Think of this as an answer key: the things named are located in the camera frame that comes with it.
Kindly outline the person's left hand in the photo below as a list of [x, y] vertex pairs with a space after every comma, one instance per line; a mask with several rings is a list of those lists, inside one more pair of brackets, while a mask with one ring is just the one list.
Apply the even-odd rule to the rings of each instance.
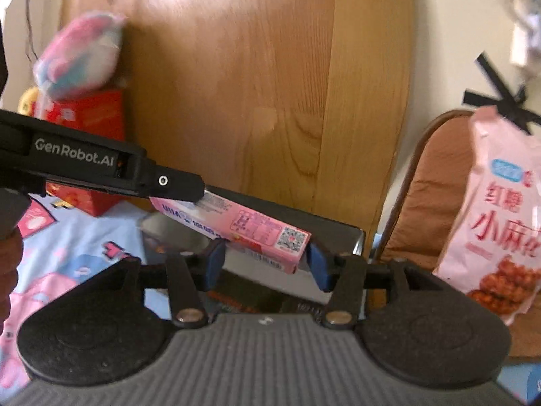
[[23, 257], [23, 240], [16, 226], [0, 245], [0, 322], [1, 331], [11, 311], [10, 294], [18, 284], [17, 267]]

